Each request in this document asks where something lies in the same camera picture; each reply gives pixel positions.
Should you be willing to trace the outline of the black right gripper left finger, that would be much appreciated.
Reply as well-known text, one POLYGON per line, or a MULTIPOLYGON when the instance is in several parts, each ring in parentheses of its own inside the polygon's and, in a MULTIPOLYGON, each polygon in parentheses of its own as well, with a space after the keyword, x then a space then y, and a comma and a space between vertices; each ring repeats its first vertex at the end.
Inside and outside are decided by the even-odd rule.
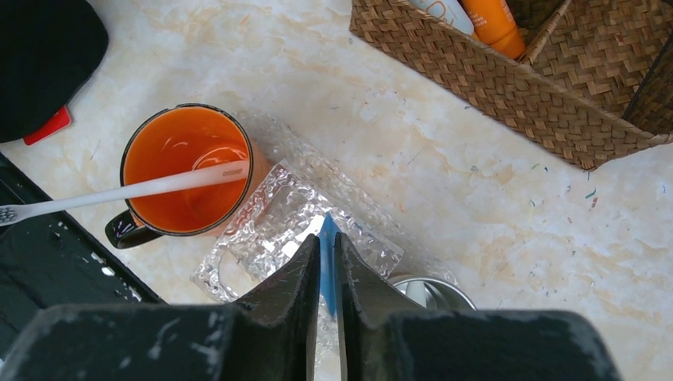
POLYGON ((320 240, 226 306, 223 380, 312 380, 320 286, 320 240))

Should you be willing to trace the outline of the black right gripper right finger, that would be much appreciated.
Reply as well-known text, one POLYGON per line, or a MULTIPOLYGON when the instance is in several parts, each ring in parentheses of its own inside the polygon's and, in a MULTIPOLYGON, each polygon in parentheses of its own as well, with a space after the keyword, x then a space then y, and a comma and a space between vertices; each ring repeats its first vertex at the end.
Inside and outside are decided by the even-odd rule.
POLYGON ((335 236, 334 261, 341 378, 407 380, 406 355, 391 318, 421 307, 374 271, 344 233, 335 236))

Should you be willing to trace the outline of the metal cup orange base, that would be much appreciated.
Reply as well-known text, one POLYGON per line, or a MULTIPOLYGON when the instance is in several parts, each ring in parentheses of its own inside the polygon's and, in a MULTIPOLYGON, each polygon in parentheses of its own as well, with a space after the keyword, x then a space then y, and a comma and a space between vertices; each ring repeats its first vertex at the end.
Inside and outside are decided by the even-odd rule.
POLYGON ((414 280, 425 283, 427 310, 477 310, 473 301, 461 289, 446 280, 425 275, 398 275, 389 278, 389 282, 405 296, 408 282, 414 280))

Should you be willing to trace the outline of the blue toothbrush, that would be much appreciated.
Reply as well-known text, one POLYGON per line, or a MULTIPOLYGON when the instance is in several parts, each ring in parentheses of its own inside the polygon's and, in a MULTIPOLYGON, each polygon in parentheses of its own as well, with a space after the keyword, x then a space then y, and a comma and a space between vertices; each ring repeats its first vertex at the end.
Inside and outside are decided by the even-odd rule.
POLYGON ((334 318, 337 313, 337 296, 335 291, 335 241, 340 232, 331 214, 326 214, 318 233, 320 241, 320 294, 325 300, 329 316, 334 318))

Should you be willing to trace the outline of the clear textured plastic tray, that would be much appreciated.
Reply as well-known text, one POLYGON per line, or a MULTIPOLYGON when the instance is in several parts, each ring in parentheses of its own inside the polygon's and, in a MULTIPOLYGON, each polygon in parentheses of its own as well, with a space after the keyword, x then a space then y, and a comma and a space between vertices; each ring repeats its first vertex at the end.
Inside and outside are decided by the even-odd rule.
MULTIPOLYGON (((346 234, 364 261, 386 281, 405 256, 424 255, 426 247, 408 233, 333 163, 323 158, 290 127, 261 114, 238 112, 235 118, 254 144, 271 161, 260 185, 232 215, 193 275, 211 298, 226 306, 243 297, 278 271, 310 235, 318 237, 326 214, 346 234)), ((430 380, 433 362, 423 332, 411 325, 426 315, 394 314, 394 330, 406 355, 407 380, 430 380)), ((213 368, 221 379, 225 325, 218 333, 213 368)), ((315 362, 340 353, 337 311, 329 316, 320 294, 315 362)))

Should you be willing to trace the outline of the white grey toothpaste tube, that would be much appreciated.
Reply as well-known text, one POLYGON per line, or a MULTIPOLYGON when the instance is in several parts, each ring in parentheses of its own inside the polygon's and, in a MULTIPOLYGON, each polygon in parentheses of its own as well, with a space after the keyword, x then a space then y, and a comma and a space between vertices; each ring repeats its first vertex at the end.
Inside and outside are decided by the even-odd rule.
POLYGON ((460 32, 476 37, 474 26, 457 0, 409 0, 420 10, 447 23, 460 32))

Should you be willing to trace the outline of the orange toothbrush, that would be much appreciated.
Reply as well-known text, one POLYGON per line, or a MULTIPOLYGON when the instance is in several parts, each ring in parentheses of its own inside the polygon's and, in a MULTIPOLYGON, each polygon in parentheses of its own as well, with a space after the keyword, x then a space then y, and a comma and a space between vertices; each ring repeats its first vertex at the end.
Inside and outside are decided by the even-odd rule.
POLYGON ((525 42, 506 0, 463 0, 462 6, 484 44, 513 60, 525 53, 525 42))

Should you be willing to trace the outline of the brown wicker divided basket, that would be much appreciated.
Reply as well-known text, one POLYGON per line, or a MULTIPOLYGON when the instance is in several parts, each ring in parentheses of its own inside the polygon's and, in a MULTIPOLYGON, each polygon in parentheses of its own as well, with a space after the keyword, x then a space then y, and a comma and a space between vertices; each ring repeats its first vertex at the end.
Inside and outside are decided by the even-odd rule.
POLYGON ((406 1, 354 1, 350 30, 582 169, 671 143, 671 2, 509 6, 515 60, 406 1))

